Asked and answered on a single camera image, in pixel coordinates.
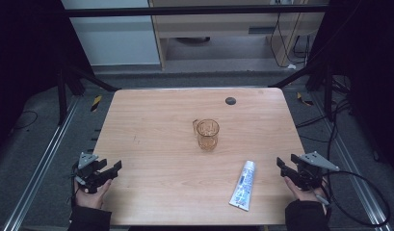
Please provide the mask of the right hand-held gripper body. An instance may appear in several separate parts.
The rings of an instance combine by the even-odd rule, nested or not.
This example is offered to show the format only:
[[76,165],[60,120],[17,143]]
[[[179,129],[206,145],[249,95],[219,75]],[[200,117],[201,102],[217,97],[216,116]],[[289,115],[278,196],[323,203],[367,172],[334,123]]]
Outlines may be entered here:
[[339,171],[340,168],[320,155],[317,151],[299,155],[303,161],[302,167],[297,167],[300,176],[297,185],[302,190],[320,188],[323,181],[323,170]]

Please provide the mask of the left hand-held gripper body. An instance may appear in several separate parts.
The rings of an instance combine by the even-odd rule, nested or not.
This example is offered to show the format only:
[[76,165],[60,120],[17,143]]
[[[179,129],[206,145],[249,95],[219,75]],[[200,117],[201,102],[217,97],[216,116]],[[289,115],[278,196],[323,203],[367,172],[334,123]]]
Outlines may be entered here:
[[97,155],[82,152],[78,161],[72,166],[72,178],[74,182],[78,182],[80,188],[87,190],[88,193],[96,193],[100,187],[100,170],[94,169],[95,161],[98,161]]

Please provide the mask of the white toothpaste tube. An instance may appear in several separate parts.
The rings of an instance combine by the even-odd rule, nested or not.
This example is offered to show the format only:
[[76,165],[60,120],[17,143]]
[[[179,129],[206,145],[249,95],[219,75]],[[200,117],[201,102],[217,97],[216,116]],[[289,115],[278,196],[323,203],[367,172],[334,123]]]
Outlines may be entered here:
[[229,204],[246,212],[250,210],[250,198],[254,181],[255,163],[246,161],[237,181]]

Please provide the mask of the amber glass mug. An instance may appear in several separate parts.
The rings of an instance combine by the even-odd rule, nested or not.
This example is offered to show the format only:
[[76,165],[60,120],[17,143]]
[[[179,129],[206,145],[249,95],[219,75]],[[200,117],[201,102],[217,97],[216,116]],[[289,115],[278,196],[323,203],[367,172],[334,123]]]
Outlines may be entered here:
[[219,123],[214,119],[196,119],[193,127],[198,146],[204,151],[214,150],[218,144]]

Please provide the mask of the person's right hand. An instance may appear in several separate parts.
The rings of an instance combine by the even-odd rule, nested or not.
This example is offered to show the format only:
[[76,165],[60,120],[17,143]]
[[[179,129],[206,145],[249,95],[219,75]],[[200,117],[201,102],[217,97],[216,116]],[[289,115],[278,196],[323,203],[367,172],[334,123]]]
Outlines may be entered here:
[[299,201],[316,201],[316,202],[320,202],[316,198],[315,193],[323,196],[324,198],[327,198],[321,188],[316,188],[316,189],[305,191],[305,190],[302,190],[301,188],[297,187],[293,183],[293,181],[290,178],[288,178],[288,177],[284,177],[284,181],[285,181],[288,189],[292,192],[293,196],[296,199],[298,199]]

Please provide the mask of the person's left hand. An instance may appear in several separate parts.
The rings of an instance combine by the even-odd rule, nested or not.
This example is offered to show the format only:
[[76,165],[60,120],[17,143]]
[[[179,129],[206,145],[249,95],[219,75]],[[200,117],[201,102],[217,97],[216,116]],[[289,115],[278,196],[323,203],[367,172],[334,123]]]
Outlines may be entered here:
[[98,188],[96,193],[87,193],[80,188],[80,184],[78,182],[74,182],[76,205],[100,210],[103,205],[104,196],[111,185],[112,180],[109,179]]

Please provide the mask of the yellow black striped tape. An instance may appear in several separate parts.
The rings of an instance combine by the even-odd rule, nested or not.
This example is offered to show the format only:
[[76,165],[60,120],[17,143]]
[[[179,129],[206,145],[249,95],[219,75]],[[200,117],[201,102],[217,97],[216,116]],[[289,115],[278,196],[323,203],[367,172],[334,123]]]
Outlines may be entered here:
[[92,102],[92,106],[91,106],[91,112],[95,112],[95,111],[96,111],[96,109],[98,108],[98,105],[99,105],[101,99],[102,99],[102,95],[97,95],[97,96],[94,98],[94,100],[93,100],[93,102]]
[[306,92],[298,92],[297,99],[306,106],[313,106],[314,105],[314,102],[311,99],[310,95]]

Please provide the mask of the black metal stand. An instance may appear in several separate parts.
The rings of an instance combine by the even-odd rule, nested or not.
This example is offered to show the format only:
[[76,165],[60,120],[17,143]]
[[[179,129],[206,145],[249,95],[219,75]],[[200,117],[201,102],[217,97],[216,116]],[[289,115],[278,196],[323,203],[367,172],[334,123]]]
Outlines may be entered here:
[[329,63],[311,63],[284,80],[270,85],[270,88],[282,89],[304,75],[308,75],[309,79],[306,83],[306,88],[308,90],[317,90],[321,85],[324,85],[324,112],[328,119],[332,120],[332,71],[332,65]]
[[93,74],[79,67],[64,65],[57,73],[59,124],[63,124],[67,117],[66,88],[69,88],[73,95],[83,95],[85,92],[85,88],[80,81],[81,78],[90,81],[106,91],[118,90],[118,88],[99,80]]

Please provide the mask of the dark curtain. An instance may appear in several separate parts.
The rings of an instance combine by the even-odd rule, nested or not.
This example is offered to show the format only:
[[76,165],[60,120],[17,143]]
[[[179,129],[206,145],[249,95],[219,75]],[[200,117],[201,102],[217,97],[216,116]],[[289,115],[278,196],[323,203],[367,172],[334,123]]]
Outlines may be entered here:
[[351,101],[394,169],[394,0],[328,0],[310,59],[351,80]]
[[0,0],[0,148],[26,101],[57,85],[60,63],[44,36],[61,48],[68,64],[92,72],[69,19],[32,16],[64,8],[61,0]]

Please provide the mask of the white cabinet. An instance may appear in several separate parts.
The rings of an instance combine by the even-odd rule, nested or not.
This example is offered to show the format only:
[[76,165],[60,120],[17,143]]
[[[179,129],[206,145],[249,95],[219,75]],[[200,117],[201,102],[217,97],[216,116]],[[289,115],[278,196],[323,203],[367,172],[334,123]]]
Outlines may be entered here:
[[[148,0],[62,0],[66,10],[148,8]],[[76,17],[71,23],[92,66],[159,64],[150,16]]]

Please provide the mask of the light wooden desk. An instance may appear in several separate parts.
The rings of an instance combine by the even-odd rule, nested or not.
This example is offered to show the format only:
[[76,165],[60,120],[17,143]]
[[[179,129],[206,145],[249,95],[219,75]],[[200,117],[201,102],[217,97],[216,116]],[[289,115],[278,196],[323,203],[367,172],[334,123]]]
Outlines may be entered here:
[[[151,7],[243,6],[243,5],[318,5],[328,0],[148,0]],[[265,36],[275,54],[276,63],[292,62],[290,53],[301,36],[316,33],[322,13],[230,13],[193,15],[155,15],[156,38],[203,38],[226,36]]]

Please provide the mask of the aluminium floor rail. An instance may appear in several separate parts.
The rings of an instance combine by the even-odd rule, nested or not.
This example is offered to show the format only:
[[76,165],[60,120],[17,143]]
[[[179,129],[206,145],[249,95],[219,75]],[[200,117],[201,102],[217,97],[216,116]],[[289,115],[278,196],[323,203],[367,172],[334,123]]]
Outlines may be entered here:
[[353,184],[355,192],[368,219],[372,224],[381,225],[375,227],[375,231],[393,231],[389,222],[384,223],[388,218],[389,213],[386,213],[381,208],[378,200],[374,196],[373,189],[365,180],[360,178],[361,172],[355,164],[354,159],[350,156],[350,152],[339,135],[338,129],[333,128],[334,123],[330,122],[328,118],[324,118],[324,124],[326,125],[327,130],[331,133],[331,148],[329,150],[334,150],[336,152],[336,156],[341,161],[340,169],[349,171],[352,174],[350,176],[350,181]]
[[46,149],[42,154],[37,168],[30,178],[22,196],[16,203],[11,215],[5,222],[2,231],[18,231],[20,229],[21,224],[39,191],[46,172],[48,171],[54,157],[58,152],[59,146],[64,139],[69,124],[75,115],[79,101],[79,96],[71,97],[71,101],[67,106],[65,120],[57,126],[54,135],[52,136],[49,144],[46,146]]

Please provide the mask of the black horizontal frame bar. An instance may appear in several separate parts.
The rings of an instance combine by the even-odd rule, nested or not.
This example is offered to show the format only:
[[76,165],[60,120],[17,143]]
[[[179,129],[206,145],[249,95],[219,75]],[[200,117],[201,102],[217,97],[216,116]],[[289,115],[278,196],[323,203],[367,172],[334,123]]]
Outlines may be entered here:
[[157,8],[121,8],[121,9],[79,9],[64,10],[68,17],[100,16],[147,16],[147,15],[193,15],[193,14],[228,14],[228,13],[323,13],[329,5],[243,5],[243,6],[190,6]]

